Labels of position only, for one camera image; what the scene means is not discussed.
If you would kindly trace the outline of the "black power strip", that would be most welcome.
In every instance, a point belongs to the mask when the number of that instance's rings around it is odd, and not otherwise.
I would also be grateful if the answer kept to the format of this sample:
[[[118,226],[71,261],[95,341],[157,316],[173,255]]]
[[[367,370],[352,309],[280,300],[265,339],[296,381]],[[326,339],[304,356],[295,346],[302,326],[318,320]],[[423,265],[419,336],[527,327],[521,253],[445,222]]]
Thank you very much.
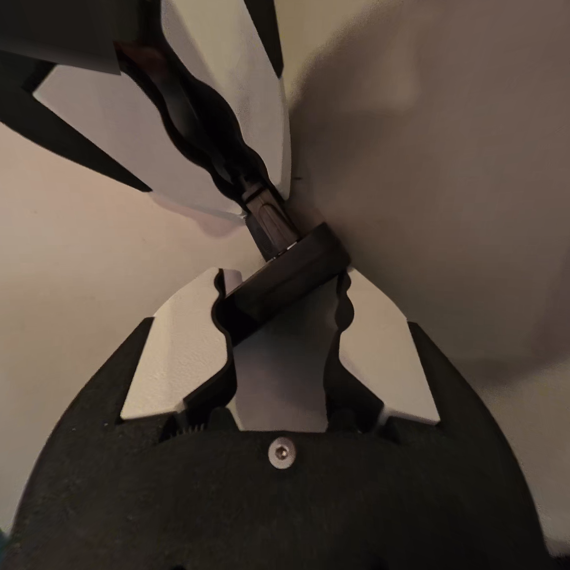
[[[341,274],[350,262],[349,253],[330,226],[316,226],[225,295],[217,315],[232,347]]]

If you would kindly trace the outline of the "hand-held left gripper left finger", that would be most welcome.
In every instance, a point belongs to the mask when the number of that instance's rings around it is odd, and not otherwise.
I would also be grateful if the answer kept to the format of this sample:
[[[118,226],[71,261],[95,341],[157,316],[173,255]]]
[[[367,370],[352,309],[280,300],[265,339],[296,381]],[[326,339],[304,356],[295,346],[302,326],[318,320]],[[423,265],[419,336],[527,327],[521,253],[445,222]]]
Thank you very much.
[[[120,418],[186,411],[206,421],[237,391],[232,345],[216,316],[237,287],[237,270],[210,268],[166,300],[153,316]]]

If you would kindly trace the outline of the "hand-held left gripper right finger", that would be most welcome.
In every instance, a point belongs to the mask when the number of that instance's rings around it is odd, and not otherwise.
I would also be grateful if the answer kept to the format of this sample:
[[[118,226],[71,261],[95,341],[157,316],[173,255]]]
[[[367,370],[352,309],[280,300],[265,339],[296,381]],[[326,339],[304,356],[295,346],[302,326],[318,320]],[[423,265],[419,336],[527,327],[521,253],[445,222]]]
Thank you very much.
[[[408,319],[360,272],[336,286],[336,332],[324,368],[329,424],[352,415],[356,430],[373,432],[391,418],[437,425],[431,394]]]

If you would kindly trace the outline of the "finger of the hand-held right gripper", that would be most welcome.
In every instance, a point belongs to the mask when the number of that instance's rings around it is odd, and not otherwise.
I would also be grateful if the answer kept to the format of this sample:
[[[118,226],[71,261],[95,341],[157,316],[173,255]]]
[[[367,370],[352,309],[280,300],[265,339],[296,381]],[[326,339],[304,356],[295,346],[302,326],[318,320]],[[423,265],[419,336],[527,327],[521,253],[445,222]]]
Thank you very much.
[[[158,109],[128,75],[56,65],[33,97],[168,206],[244,220],[242,208],[219,192],[211,175],[175,147]]]
[[[161,29],[191,75],[228,103],[245,144],[288,199],[289,111],[274,1],[161,1]]]

